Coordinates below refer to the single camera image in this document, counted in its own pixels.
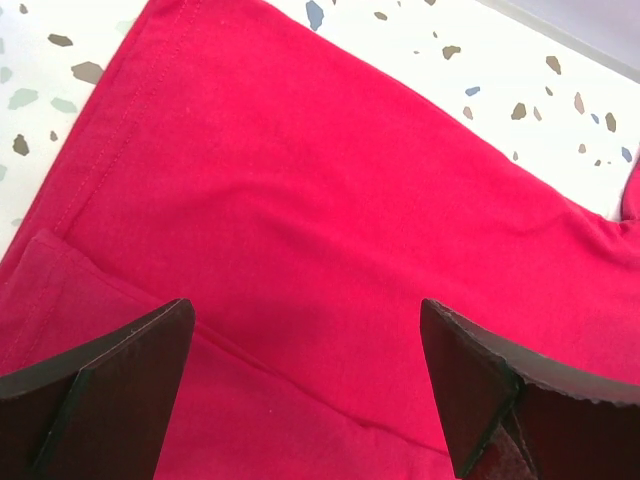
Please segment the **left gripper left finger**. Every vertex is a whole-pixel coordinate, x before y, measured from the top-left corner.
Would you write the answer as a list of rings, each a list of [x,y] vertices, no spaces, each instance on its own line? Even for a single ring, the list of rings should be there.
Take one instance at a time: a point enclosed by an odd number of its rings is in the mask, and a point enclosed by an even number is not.
[[[153,478],[194,325],[176,299],[2,376],[2,478]]]

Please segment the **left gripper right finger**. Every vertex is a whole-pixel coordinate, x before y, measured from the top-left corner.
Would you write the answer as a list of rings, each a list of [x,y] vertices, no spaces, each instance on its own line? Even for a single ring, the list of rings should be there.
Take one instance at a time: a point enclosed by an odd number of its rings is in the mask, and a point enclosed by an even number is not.
[[[556,362],[434,300],[420,333],[458,479],[636,479],[639,388]]]

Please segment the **pink t shirt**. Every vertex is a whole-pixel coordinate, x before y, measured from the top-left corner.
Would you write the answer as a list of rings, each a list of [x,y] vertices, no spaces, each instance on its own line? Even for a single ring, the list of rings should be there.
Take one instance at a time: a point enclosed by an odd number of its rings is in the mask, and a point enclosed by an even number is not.
[[[587,211],[261,1],[151,1],[1,263],[1,378],[176,300],[151,479],[456,479],[434,300],[639,388],[639,179]]]

